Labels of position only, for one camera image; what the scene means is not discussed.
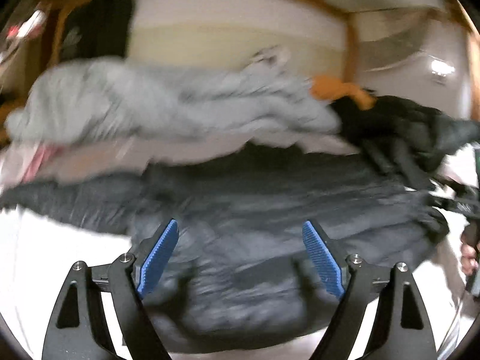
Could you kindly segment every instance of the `fabric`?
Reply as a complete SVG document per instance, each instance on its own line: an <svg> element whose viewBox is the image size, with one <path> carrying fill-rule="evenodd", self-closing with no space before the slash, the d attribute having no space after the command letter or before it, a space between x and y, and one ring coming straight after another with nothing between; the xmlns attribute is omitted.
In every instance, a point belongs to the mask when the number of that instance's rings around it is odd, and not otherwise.
<svg viewBox="0 0 480 360"><path fill-rule="evenodd" d="M45 72L5 123L14 140L57 144L118 136L197 137L213 131L335 133L337 115L293 76L73 61Z"/></svg>
<svg viewBox="0 0 480 360"><path fill-rule="evenodd" d="M480 139L478 122L456 120L438 109L395 96L378 97L366 111L360 111L350 97L336 100L331 107L342 120L342 136L362 146L383 170L389 162L392 171L402 174L417 190L433 188L429 177L446 155Z"/></svg>
<svg viewBox="0 0 480 360"><path fill-rule="evenodd" d="M55 145L41 143L12 143L0 151L0 193L32 180L40 166L58 151Z"/></svg>
<svg viewBox="0 0 480 360"><path fill-rule="evenodd" d="M468 143L458 149L455 154L446 155L437 174L459 184L478 188L474 147Z"/></svg>
<svg viewBox="0 0 480 360"><path fill-rule="evenodd" d="M361 110L374 106L375 98L357 84L342 82L334 76L320 75L312 78L311 95L319 100L337 100L349 96Z"/></svg>
<svg viewBox="0 0 480 360"><path fill-rule="evenodd" d="M256 131L244 134L208 134L196 139L118 138L72 147L46 163L37 179L55 179L60 183L80 182L100 174L128 170L141 174L149 162L194 164L231 154L248 142L270 147L297 144L304 152L335 155L358 154L359 149L339 135Z"/></svg>
<svg viewBox="0 0 480 360"><path fill-rule="evenodd" d="M27 183L29 181L32 181L37 175L42 164L48 161L51 157L55 156L61 150L62 149L59 146L55 145L40 145L35 152L32 161L30 162L30 165L25 170L22 182Z"/></svg>
<svg viewBox="0 0 480 360"><path fill-rule="evenodd" d="M59 61L125 57L132 0L92 0L74 9L65 21Z"/></svg>
<svg viewBox="0 0 480 360"><path fill-rule="evenodd" d="M286 64L291 57L288 47L277 45L261 49L255 53L245 71L251 73L265 74L285 74Z"/></svg>
<svg viewBox="0 0 480 360"><path fill-rule="evenodd" d="M326 326L337 302L304 250L308 218L366 261L418 266L447 232L425 197L379 176L361 155L247 143L205 163L151 164L141 176L17 186L0 206L128 234L133 244L176 218L180 241L144 305L169 351L208 353L267 347Z"/></svg>

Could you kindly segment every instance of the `human hand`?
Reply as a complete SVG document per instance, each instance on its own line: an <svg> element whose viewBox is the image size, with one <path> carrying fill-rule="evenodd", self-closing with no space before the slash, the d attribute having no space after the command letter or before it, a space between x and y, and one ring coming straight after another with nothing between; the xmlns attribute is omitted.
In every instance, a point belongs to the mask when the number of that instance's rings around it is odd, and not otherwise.
<svg viewBox="0 0 480 360"><path fill-rule="evenodd" d="M474 247L467 245L467 237L465 232L462 234L460 240L462 241L462 246L460 248L460 251L462 252L462 258L460 259L460 263L462 264L462 272L465 275L470 276L479 266L477 262L477 251ZM477 244L477 250L480 250L480 242Z"/></svg>

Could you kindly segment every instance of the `ceiling light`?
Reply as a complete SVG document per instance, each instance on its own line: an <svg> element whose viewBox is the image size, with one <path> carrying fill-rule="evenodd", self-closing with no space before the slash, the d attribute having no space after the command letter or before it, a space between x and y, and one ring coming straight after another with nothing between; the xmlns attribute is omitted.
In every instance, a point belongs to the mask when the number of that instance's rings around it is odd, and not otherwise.
<svg viewBox="0 0 480 360"><path fill-rule="evenodd" d="M455 72L455 68L450 66L446 62L440 61L438 59L434 59L431 62L431 73L436 74L441 77L445 77L448 74L452 74Z"/></svg>

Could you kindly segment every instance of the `white sheet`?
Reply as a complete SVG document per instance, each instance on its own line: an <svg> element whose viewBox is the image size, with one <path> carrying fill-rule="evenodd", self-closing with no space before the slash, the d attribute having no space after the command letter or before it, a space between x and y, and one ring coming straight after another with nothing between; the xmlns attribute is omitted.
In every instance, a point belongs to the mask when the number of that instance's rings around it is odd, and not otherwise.
<svg viewBox="0 0 480 360"><path fill-rule="evenodd" d="M479 186L475 164L475 148L467 143L454 155L446 155L437 173L464 185Z"/></svg>
<svg viewBox="0 0 480 360"><path fill-rule="evenodd" d="M465 218L444 212L450 235L437 253L414 273L422 293L433 328L435 343L440 346L455 314L455 302L464 287L464 276L459 270L460 234ZM130 240L116 235L86 232L72 226L56 223L46 217L17 208L0 213L3 265L0 267L0 312L10 329L34 360L41 360L43 339L53 305L71 265L84 260L89 266L111 263L130 247ZM45 275L49 285L45 285ZM122 335L109 294L103 294L105 312L115 349L120 356L131 359L122 346ZM366 312L350 359L360 357L367 344L374 321L376 301ZM460 334L470 327L476 308L466 300ZM239 360L249 359L308 359L324 331L297 338L286 344L255 351L229 351L205 355L172 354L174 360Z"/></svg>

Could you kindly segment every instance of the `blue gripper pad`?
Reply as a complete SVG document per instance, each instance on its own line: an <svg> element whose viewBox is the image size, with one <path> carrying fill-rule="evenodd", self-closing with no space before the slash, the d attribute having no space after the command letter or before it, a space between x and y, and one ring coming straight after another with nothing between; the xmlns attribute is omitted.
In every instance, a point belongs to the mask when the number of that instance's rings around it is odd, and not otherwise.
<svg viewBox="0 0 480 360"><path fill-rule="evenodd" d="M178 240L178 222L171 220L140 269L137 292L141 299L157 286Z"/></svg>
<svg viewBox="0 0 480 360"><path fill-rule="evenodd" d="M308 255L327 292L341 298L345 293L342 286L342 270L310 221L303 224L302 236Z"/></svg>

